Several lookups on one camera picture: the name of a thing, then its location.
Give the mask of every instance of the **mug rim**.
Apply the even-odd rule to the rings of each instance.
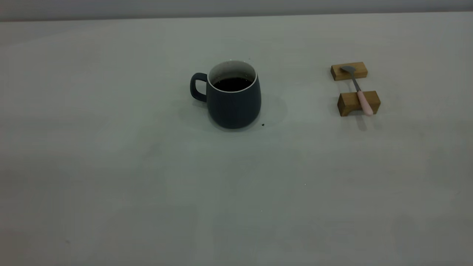
[[[256,69],[254,69],[254,67],[250,64],[248,64],[247,62],[245,61],[240,61],[240,60],[228,60],[228,61],[224,61],[224,62],[221,62],[221,63],[218,63],[217,65],[215,65],[214,67],[212,67],[212,69],[210,69],[209,71],[209,75],[210,73],[212,72],[212,70],[214,70],[216,67],[222,65],[222,64],[225,64],[225,63],[228,63],[228,62],[240,62],[240,63],[243,63],[243,64],[246,64],[248,65],[249,67],[251,67],[251,69],[254,71],[254,80],[253,82],[251,83],[250,86],[244,88],[244,89],[241,89],[241,90],[237,90],[237,91],[224,91],[224,90],[221,90],[221,89],[217,89],[215,86],[213,86],[212,82],[208,79],[207,82],[210,84],[210,86],[212,86],[212,88],[214,88],[215,90],[218,90],[220,92],[224,92],[224,93],[238,93],[238,92],[242,92],[244,90],[247,90],[249,88],[251,88],[255,83],[256,81],[258,80],[258,72],[256,72]]]

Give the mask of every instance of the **wooden block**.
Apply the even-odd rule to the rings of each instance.
[[[363,91],[363,94],[365,95],[369,106],[373,109],[373,114],[376,114],[381,105],[378,94],[375,91]],[[341,93],[338,98],[337,106],[340,111],[340,116],[347,116],[351,111],[361,110],[361,105],[359,104],[356,92]]]
[[[341,64],[341,65],[333,65],[330,69],[334,80],[350,80],[351,76],[350,73],[341,69],[342,66],[352,66],[356,68],[355,71],[355,78],[366,78],[368,76],[368,70],[365,67],[363,62],[358,63],[348,63],[348,64]]]

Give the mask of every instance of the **spoon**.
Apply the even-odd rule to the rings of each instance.
[[[361,108],[363,109],[363,112],[367,116],[372,116],[373,110],[371,109],[371,106],[369,106],[368,101],[366,101],[365,95],[363,94],[363,92],[358,86],[358,83],[356,82],[356,79],[355,79],[356,68],[352,66],[342,66],[341,69],[350,73],[351,80],[353,80],[353,84],[355,84],[356,94],[358,95],[358,100],[359,100],[359,103],[361,104]]]

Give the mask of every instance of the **mug handle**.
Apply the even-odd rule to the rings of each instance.
[[[196,80],[202,80],[207,83],[207,75],[204,73],[195,73],[192,78],[191,78],[191,95],[194,97],[196,100],[202,101],[204,103],[207,102],[207,95],[202,94],[197,91],[195,88],[195,81]]]

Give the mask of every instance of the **table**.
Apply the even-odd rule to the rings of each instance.
[[[2,23],[0,261],[473,263],[472,29],[471,12]],[[189,92],[230,59],[263,93],[237,131]],[[355,89],[330,66],[360,61],[381,107],[340,117]]]

